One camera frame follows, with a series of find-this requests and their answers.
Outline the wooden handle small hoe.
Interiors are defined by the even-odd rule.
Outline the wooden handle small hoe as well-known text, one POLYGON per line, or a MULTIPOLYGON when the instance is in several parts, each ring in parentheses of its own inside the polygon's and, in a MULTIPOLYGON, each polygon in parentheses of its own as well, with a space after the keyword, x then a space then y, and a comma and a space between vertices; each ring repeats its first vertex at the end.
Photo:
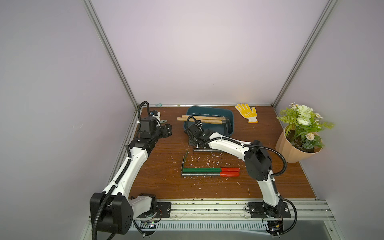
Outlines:
POLYGON ((222 125, 214 125, 214 124, 205 124, 202 123, 202 127, 204 129, 210 129, 214 132, 219 132, 222 135, 231 135, 233 133, 234 127, 229 118, 226 117, 206 117, 206 116, 191 116, 193 119, 209 119, 209 120, 224 120, 225 123, 222 125))

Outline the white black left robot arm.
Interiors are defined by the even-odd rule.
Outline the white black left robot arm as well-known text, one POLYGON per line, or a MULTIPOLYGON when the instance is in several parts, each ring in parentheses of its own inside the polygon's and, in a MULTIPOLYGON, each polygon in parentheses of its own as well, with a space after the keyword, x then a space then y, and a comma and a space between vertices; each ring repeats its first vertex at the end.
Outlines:
POLYGON ((127 156, 110 183, 90 199, 92 224, 91 238, 96 240, 98 232, 124 235, 140 215, 157 215, 157 199, 152 194, 141 194, 130 198, 134 181, 159 139, 172 135, 172 126, 161 122, 158 111, 147 110, 147 117, 138 117, 135 138, 126 145, 127 156))

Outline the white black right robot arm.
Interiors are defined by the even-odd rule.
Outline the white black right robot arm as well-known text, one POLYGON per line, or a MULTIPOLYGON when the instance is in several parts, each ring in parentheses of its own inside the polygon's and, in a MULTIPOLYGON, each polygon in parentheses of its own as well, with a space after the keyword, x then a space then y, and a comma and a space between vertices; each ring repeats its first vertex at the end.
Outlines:
POLYGON ((258 182, 263 201, 261 213, 267 218, 283 218, 290 213, 288 200, 279 193, 275 178, 287 170, 287 161, 278 151, 265 147, 260 141, 244 142, 235 140, 218 132, 205 130, 202 121, 193 116, 187 118, 186 133, 196 148, 209 148, 233 155, 245 162, 248 175, 258 182), (276 154, 283 167, 274 172, 269 152, 276 154))

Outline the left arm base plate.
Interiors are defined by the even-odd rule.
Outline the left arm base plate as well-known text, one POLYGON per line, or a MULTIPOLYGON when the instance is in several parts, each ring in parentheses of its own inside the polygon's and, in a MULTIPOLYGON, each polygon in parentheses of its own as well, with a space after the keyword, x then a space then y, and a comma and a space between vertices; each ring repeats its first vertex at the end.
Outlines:
POLYGON ((135 212, 135 219, 141 218, 141 219, 150 219, 150 218, 170 218, 171 215, 171 209, 172 209, 172 203, 171 202, 157 202, 156 206, 153 204, 150 206, 150 209, 146 212, 142 212, 140 215, 137 215, 137 212, 135 212))

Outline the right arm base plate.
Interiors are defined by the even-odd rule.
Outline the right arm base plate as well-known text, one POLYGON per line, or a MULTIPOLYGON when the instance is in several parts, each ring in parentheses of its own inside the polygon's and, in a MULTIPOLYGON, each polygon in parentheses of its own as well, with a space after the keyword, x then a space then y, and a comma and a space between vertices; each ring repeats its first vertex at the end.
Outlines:
POLYGON ((280 201, 275 207, 264 202, 249 202, 245 211, 251 215, 251 218, 291 218, 292 215, 287 203, 280 201))

